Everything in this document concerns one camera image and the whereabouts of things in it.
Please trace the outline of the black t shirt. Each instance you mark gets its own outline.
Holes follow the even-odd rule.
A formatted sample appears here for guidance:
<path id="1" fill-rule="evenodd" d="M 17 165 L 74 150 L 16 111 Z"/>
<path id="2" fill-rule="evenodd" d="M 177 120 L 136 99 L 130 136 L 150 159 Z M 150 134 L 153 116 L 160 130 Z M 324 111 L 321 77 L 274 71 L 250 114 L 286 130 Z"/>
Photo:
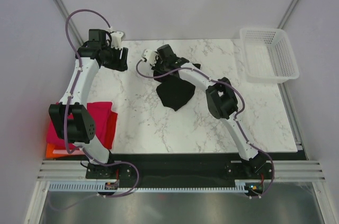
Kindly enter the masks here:
<path id="1" fill-rule="evenodd" d="M 179 68 L 179 65 L 183 65 L 184 62 L 188 62 L 188 60 L 185 58 L 175 58 L 168 62 L 164 61 L 162 58 L 158 58 L 156 66 L 153 67 L 153 76 L 157 77 L 164 75 L 169 71 Z M 174 111 L 185 106 L 195 93 L 195 86 L 188 81 L 181 79 L 178 70 L 167 76 L 155 78 L 155 81 L 160 83 L 156 87 L 156 92 L 162 105 L 164 107 L 169 107 Z"/>

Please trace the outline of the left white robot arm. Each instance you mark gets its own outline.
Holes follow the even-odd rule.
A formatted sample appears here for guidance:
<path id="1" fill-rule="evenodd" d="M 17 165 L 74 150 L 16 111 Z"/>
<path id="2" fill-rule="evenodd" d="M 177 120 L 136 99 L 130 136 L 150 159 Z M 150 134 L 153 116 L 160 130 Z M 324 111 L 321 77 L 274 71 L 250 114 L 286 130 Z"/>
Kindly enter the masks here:
<path id="1" fill-rule="evenodd" d="M 128 48 L 123 47 L 125 34 L 112 29 L 90 29 L 88 40 L 77 49 L 75 68 L 63 97 L 49 107 L 49 115 L 58 138 L 67 152 L 81 150 L 89 160 L 87 179 L 112 179 L 118 170 L 111 152 L 96 135 L 97 125 L 87 110 L 92 82 L 101 67 L 126 71 Z"/>

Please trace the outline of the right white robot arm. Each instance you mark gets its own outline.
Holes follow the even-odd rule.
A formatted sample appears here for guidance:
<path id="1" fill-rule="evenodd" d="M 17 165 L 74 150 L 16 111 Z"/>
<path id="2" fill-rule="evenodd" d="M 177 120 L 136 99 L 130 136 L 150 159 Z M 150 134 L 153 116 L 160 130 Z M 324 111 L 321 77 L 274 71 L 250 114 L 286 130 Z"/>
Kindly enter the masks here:
<path id="1" fill-rule="evenodd" d="M 204 76 L 199 64 L 193 64 L 178 57 L 169 44 L 156 50 L 155 63 L 151 66 L 153 75 L 160 84 L 156 92 L 165 107 L 179 110 L 194 96 L 199 88 L 206 94 L 208 111 L 221 120 L 233 139 L 243 163 L 243 173 L 248 178 L 255 178 L 262 171 L 265 156 L 250 145 L 250 135 L 237 119 L 237 91 L 230 80 L 223 77 L 210 80 Z"/>

